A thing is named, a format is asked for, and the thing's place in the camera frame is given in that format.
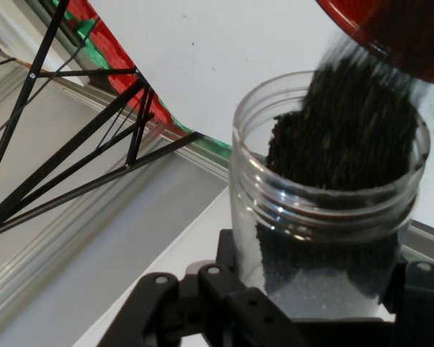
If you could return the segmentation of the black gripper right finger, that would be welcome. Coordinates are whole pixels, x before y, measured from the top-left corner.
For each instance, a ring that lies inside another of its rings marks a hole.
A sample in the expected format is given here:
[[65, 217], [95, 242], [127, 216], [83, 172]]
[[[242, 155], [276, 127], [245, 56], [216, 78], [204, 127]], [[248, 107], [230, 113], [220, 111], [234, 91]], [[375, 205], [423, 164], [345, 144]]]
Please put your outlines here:
[[433, 263], [399, 262], [382, 302], [395, 315], [395, 346], [434, 346]]

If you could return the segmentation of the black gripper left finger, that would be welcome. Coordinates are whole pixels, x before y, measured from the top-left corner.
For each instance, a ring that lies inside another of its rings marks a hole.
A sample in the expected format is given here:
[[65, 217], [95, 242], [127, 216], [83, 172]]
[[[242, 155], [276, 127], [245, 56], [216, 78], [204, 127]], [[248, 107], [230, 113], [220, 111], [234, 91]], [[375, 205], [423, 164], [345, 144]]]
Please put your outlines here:
[[220, 232], [215, 262], [178, 280], [141, 278], [99, 346], [179, 346], [201, 334], [210, 346], [293, 346], [291, 322], [258, 288], [234, 274], [233, 234]]

